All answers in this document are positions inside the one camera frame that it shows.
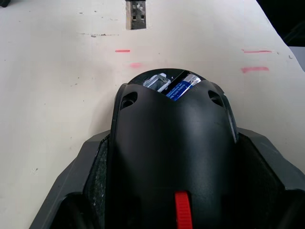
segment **blue battery label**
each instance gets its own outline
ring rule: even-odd
[[[184,92],[192,87],[193,86],[189,82],[181,81],[166,96],[176,101],[181,95],[184,94]]]

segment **usb connector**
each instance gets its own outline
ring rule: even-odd
[[[146,29],[146,6],[145,0],[126,0],[126,29]]]

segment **white table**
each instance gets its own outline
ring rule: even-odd
[[[125,29],[124,0],[12,0],[0,9],[0,228],[30,226],[83,142],[110,128],[119,86],[155,68],[219,84],[237,125],[267,136],[305,172],[305,74],[256,1],[146,7],[138,31]]]

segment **metal usb plug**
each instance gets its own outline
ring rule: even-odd
[[[126,0],[126,29],[146,29],[146,2]]]

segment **red mark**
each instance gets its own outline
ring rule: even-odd
[[[130,67],[131,67],[131,68],[140,68],[141,66],[142,66],[141,63],[131,63],[131,64],[130,64]]]
[[[258,50],[258,51],[245,51],[244,49],[242,49],[244,51],[244,53],[272,53],[272,51],[269,50]]]
[[[247,73],[250,71],[268,71],[269,68],[267,67],[246,67],[246,68],[242,68],[243,73]]]
[[[115,52],[130,52],[129,49],[117,49]]]

